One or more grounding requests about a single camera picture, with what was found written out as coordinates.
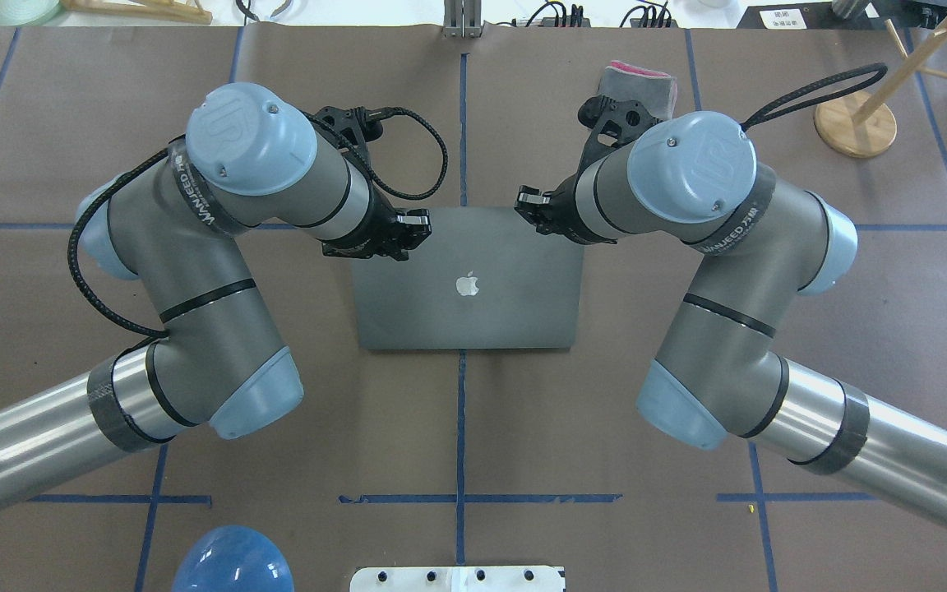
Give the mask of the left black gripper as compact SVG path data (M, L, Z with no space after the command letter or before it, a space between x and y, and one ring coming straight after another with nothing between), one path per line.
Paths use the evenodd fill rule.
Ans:
M365 260L380 256L405 261L431 233L429 210L372 206L352 233L323 241L321 250L326 257Z

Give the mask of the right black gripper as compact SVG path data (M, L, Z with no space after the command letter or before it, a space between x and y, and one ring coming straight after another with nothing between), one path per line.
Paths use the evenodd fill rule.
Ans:
M576 210L575 196L559 187L557 192L541 192L529 185L519 187L515 212L542 235L556 234L573 243L597 243L598 235L591 232Z

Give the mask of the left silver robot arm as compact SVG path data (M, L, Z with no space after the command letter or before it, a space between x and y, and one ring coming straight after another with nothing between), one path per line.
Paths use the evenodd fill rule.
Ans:
M251 434L303 386L236 239L279 219L324 255L406 260L432 231L366 145L409 109L304 113L259 84L211 91L184 135L83 200L67 243L76 287L144 335L89 373L0 409L0 510L209 423Z

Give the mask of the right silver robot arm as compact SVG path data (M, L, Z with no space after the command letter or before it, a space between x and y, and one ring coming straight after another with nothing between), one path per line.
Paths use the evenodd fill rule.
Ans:
M616 243L662 232L700 265L636 408L687 445L728 435L947 528L947 431L773 351L787 308L852 267L856 225L760 164L724 113L654 124L515 209L541 234Z

